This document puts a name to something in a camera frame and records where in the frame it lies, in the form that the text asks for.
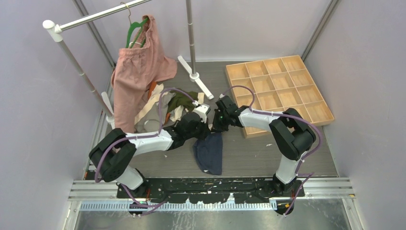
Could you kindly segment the navy underwear cream waistband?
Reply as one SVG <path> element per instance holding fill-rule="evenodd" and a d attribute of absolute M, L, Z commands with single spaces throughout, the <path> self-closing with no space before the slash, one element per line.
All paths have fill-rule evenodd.
<path fill-rule="evenodd" d="M 192 150 L 197 166 L 203 173 L 210 175 L 222 174 L 222 133 L 211 133 L 204 140 L 196 140 Z"/>

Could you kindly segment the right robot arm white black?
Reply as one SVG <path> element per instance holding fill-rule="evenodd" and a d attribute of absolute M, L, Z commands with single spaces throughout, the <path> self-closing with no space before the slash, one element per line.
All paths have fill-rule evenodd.
<path fill-rule="evenodd" d="M 229 126 L 253 127 L 271 132 L 282 154 L 278 170 L 273 176 L 273 189 L 286 196 L 293 189 L 298 168 L 304 158 L 313 152 L 312 145 L 321 138 L 318 129 L 304 120 L 294 108 L 284 112 L 267 112 L 249 106 L 238 107 L 229 97 L 216 101 L 214 132 L 226 132 Z"/>

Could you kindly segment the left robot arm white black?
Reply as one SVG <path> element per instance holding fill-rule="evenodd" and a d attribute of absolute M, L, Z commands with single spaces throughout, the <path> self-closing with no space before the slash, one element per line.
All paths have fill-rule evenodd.
<path fill-rule="evenodd" d="M 147 193 L 146 180 L 139 170 L 129 166 L 132 158 L 177 149 L 191 138 L 204 139 L 210 132 L 207 120 L 205 114 L 193 111 L 160 132 L 132 134 L 113 129 L 89 153 L 96 167 L 95 182 L 116 181 L 126 186 L 134 197 L 143 197 Z"/>

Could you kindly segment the olive green underwear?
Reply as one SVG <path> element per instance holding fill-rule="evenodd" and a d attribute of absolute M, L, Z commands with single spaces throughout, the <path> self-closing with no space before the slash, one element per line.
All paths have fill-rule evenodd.
<path fill-rule="evenodd" d="M 183 106 L 183 108 L 187 109 L 188 111 L 193 111 L 195 105 L 193 105 L 192 101 L 199 100 L 199 93 L 194 91 L 187 92 L 189 96 L 186 96 L 179 91 L 170 91 L 168 94 L 171 94 L 172 98 L 168 102 L 168 107 L 166 110 L 167 114 L 172 112 L 179 106 Z"/>

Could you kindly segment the orange underwear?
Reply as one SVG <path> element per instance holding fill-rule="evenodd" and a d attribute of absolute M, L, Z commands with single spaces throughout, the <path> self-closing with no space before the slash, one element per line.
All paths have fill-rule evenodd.
<path fill-rule="evenodd" d="M 153 95 L 155 95 L 155 88 L 157 87 L 157 82 L 153 81 L 151 82 L 148 90 L 148 99 L 150 99 Z"/>

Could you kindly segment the wooden compartment tray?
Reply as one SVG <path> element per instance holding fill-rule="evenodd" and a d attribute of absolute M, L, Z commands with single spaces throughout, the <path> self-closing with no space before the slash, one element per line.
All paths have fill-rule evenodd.
<path fill-rule="evenodd" d="M 299 55 L 227 65 L 226 75 L 238 106 L 269 112 L 294 108 L 315 126 L 335 120 Z"/>

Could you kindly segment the pink trousers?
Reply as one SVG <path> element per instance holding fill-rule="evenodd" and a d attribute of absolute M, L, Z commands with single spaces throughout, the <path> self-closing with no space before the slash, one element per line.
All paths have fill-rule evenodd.
<path fill-rule="evenodd" d="M 176 73 L 176 60 L 164 54 L 156 19 L 144 15 L 141 22 L 132 23 L 111 77 L 115 127 L 133 132 L 151 82 L 172 79 Z"/>

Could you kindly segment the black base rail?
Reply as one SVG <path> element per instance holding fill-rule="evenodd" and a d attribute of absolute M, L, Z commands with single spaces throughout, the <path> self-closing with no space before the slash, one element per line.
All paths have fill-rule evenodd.
<path fill-rule="evenodd" d="M 302 181 L 296 180 L 283 193 L 278 193 L 271 178 L 147 178 L 140 187 L 131 191 L 131 195 L 141 201 L 143 198 L 152 203 L 192 204 L 225 203 L 233 197 L 237 204 L 267 203 L 272 197 L 303 197 Z"/>

